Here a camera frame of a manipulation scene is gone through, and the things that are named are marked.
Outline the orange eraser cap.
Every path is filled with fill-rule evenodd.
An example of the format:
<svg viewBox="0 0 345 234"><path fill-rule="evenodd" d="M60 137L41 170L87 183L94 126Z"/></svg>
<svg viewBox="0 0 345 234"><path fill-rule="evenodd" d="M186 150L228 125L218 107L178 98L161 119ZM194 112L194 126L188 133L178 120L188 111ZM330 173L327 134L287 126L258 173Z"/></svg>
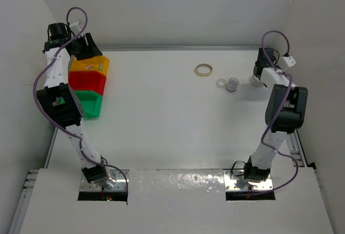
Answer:
<svg viewBox="0 0 345 234"><path fill-rule="evenodd" d="M89 64L89 65L85 66L83 69L84 70L92 70L93 69L93 65L94 64Z"/></svg>

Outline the beige tape roll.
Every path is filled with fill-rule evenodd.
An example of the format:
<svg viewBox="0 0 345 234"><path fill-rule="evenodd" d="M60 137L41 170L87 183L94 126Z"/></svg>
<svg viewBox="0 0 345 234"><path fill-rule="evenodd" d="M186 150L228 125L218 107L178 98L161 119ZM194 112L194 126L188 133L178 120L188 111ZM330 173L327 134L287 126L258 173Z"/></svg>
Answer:
<svg viewBox="0 0 345 234"><path fill-rule="evenodd" d="M194 69L194 73L199 77L208 77L212 72L213 67L209 64L199 64Z"/></svg>

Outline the grey tape roll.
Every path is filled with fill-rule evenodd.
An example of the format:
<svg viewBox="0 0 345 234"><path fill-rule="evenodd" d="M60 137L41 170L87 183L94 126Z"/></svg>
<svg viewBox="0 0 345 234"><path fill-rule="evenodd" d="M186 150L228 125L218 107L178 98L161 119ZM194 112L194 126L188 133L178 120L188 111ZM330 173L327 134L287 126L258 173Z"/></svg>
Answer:
<svg viewBox="0 0 345 234"><path fill-rule="evenodd" d="M250 76L250 83L252 86L257 87L257 88L262 88L262 87L267 88L267 86L262 81L260 81L254 74Z"/></svg>

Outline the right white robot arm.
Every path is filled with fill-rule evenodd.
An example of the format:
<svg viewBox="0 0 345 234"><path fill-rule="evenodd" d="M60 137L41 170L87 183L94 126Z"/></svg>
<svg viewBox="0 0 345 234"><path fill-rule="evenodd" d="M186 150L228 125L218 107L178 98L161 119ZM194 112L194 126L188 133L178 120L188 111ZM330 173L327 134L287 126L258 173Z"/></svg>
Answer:
<svg viewBox="0 0 345 234"><path fill-rule="evenodd" d="M275 59L274 52L261 47L253 69L253 81L271 88L272 92L265 112L267 128L244 166L244 179L251 182L267 180L282 143L305 119L308 90L293 84L292 76L286 73L296 61L289 54Z"/></svg>

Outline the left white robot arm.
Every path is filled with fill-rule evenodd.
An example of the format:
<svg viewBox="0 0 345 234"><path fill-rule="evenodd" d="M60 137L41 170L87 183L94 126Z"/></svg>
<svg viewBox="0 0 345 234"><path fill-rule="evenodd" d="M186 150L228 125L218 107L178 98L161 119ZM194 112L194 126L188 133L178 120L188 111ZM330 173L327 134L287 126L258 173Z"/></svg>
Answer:
<svg viewBox="0 0 345 234"><path fill-rule="evenodd" d="M42 89L34 89L34 101L42 114L66 134L81 162L81 171L89 184L104 184L109 178L100 153L88 139L84 126L84 109L68 82L71 57L77 60L102 55L90 33L83 34L76 25L53 23L47 28L44 45L47 67Z"/></svg>

